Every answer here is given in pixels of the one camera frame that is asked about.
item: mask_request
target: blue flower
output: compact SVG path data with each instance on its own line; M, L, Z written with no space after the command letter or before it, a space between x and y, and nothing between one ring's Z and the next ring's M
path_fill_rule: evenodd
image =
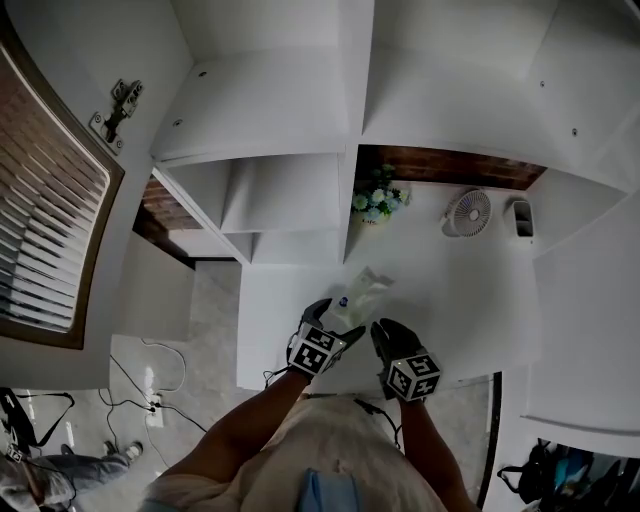
M376 221L378 217L380 217L380 210L377 208L371 208L371 210L364 214L365 220Z
M385 193L381 188L376 189L373 194L371 194L371 204L378 204L381 201L384 201Z
M389 211L395 212L398 208L400 208L400 201L397 199L387 199L387 206Z
M367 205L369 204L369 201L366 198L366 196L363 196L362 194L358 194L357 196L353 196L353 199L351 200L351 204L356 210L362 211L367 207Z

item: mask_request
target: small fan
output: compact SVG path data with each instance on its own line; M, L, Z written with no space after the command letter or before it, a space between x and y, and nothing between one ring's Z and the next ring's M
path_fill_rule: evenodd
M489 224L491 201L482 190L473 189L455 197L442 216L442 232L449 237L476 236Z

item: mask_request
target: backpack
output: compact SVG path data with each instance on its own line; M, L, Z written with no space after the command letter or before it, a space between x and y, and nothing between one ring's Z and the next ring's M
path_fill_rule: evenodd
M531 449L529 460L524 466L506 466L497 473L509 490L518 494L525 503L553 494L557 458L547 450L547 446L549 443L543 444L538 439L538 444ZM505 473L521 473L518 487L509 482Z

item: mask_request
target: shoe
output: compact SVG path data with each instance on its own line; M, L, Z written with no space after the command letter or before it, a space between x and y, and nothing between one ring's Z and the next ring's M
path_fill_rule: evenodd
M107 456L118 453L118 450L116 450L115 445L111 441L105 441L102 446L104 448L104 454Z
M140 455L142 455L143 451L142 443L135 441L127 446L127 449L124 451L124 455L129 459L129 464L131 464L134 460L140 457Z

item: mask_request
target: power outlet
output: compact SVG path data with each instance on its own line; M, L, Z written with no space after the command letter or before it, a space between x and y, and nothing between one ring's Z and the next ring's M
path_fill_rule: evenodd
M162 404L162 398L160 395L151 395L150 402ZM147 411L146 422L149 427L162 428L164 427L164 421L162 419L162 409L160 407L154 407L154 411Z

